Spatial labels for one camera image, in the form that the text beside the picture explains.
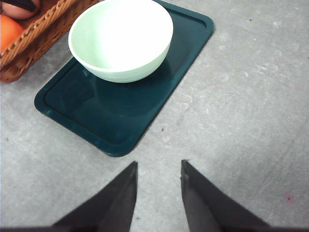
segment gray concrete floor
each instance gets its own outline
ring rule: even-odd
[[[136,160],[131,231],[187,232],[179,177],[190,159],[271,225],[309,227],[309,1],[168,2],[208,15],[215,33],[125,157],[104,155],[34,108],[71,58],[67,36],[19,81],[1,84],[2,226],[50,225]]]

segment brown egg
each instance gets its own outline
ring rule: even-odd
[[[5,12],[7,16],[14,19],[27,19],[34,16],[40,9],[41,3],[40,0],[32,0],[35,4],[36,8],[34,12],[27,11],[25,9],[22,9],[20,7],[8,4],[3,2],[2,3],[2,9]]]

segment dark green tray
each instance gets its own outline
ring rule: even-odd
[[[157,2],[170,13],[174,33],[166,59],[153,74],[112,83],[72,58],[34,100],[40,112],[110,156],[134,148],[213,32],[207,16]]]

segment wicker basket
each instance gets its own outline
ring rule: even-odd
[[[99,0],[43,0],[35,17],[18,21],[22,35],[0,54],[0,81],[12,82],[40,58],[72,26],[75,19]]]

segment bowl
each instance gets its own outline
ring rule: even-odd
[[[173,22],[152,0],[105,0],[83,12],[69,32],[72,55],[95,76],[128,83],[154,72],[165,59]]]

